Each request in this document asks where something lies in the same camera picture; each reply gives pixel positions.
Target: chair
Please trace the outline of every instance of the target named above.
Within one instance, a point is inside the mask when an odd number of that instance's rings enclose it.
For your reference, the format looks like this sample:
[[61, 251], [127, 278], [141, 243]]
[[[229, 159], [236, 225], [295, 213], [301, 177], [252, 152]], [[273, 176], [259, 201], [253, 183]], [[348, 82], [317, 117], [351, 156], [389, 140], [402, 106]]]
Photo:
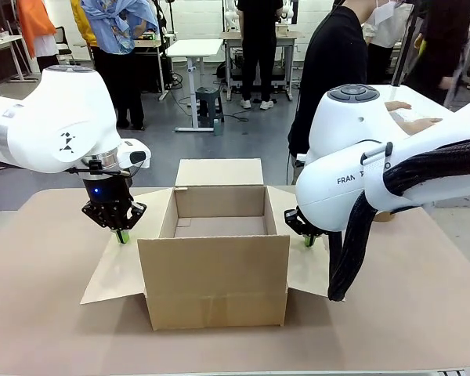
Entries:
[[198, 120], [208, 121], [209, 127], [214, 129], [214, 136], [223, 134], [225, 115], [222, 112], [221, 94], [219, 89], [200, 87], [196, 91], [197, 99], [201, 101], [198, 110]]
[[54, 39], [58, 47], [59, 56], [69, 56], [71, 58], [71, 65], [75, 65], [75, 59], [73, 53], [71, 52], [70, 45], [68, 45], [68, 40], [66, 39], [66, 31], [63, 26], [56, 27], [56, 33], [54, 34]]

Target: open cardboard box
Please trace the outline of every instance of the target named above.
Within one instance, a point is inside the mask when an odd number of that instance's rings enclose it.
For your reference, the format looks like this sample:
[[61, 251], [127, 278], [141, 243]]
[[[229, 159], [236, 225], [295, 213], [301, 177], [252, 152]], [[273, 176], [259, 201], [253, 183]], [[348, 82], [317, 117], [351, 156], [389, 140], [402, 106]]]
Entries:
[[284, 324], [287, 288], [326, 295], [329, 257], [284, 223], [295, 196], [260, 160], [183, 160], [127, 244], [110, 239], [82, 304], [144, 294], [159, 329]]

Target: floor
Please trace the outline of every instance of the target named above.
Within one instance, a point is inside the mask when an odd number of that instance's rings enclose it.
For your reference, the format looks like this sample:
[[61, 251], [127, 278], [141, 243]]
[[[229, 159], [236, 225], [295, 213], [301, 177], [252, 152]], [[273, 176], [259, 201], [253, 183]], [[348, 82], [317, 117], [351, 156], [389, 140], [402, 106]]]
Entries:
[[[184, 67], [176, 67], [176, 70], [187, 78]], [[213, 82], [214, 67], [206, 71], [204, 81]], [[272, 110], [264, 112], [253, 106], [252, 110], [241, 114], [239, 96], [234, 95], [232, 102], [223, 104], [225, 114], [247, 118], [247, 122], [227, 117], [224, 135], [218, 137], [210, 133], [175, 133], [175, 127], [191, 124], [190, 108], [179, 104], [189, 101], [185, 99], [189, 95], [187, 81], [185, 79], [184, 87], [169, 93], [163, 102], [158, 102], [158, 94], [143, 94], [146, 130], [120, 131], [122, 137], [137, 138], [152, 150], [150, 169], [139, 172], [134, 179], [135, 186], [172, 186], [182, 158], [251, 157], [261, 158], [266, 184], [286, 184], [287, 133], [297, 100], [289, 102], [284, 94], [275, 94], [277, 104]], [[0, 93], [22, 99], [33, 88], [31, 84], [5, 84], [0, 85]], [[460, 89], [452, 110], [458, 110], [468, 102], [470, 92]], [[0, 171], [0, 229], [35, 192], [65, 187], [82, 187], [82, 183], [77, 176], [68, 174], [47, 175], [16, 169]], [[470, 197], [441, 201], [431, 215], [470, 260]]]

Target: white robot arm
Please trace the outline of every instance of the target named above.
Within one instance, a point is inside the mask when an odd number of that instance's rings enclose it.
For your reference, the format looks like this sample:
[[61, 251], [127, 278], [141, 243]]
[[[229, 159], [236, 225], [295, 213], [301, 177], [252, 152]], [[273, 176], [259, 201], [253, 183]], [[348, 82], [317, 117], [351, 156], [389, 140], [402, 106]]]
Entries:
[[25, 100], [0, 97], [0, 165], [79, 174], [90, 198], [82, 211], [125, 242], [146, 210], [132, 199], [126, 170], [148, 168], [151, 152], [137, 139], [121, 139], [115, 125], [98, 73], [50, 67]]
[[331, 300], [342, 300], [355, 279], [378, 211], [470, 195], [470, 104], [408, 136], [375, 89], [345, 85], [321, 100], [309, 143], [298, 207], [285, 219], [298, 233], [329, 235]]
[[224, 16], [226, 24], [228, 25], [228, 31], [236, 31], [238, 28], [239, 16], [235, 0], [226, 0], [226, 11]]
[[295, 12], [292, 9], [292, 0], [285, 0], [284, 7], [282, 8], [282, 18], [288, 22], [291, 22]]

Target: teal stool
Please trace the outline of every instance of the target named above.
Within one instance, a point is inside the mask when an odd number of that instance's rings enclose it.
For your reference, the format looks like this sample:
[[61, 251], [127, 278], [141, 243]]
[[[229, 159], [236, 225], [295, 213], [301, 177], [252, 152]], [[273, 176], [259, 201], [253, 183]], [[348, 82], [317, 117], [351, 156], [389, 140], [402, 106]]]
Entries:
[[219, 89], [201, 87], [197, 89], [196, 94], [197, 99], [201, 102], [198, 110], [198, 121], [207, 121], [208, 127], [214, 129], [214, 136], [222, 135], [223, 125], [221, 123], [225, 122], [225, 115], [222, 112]]

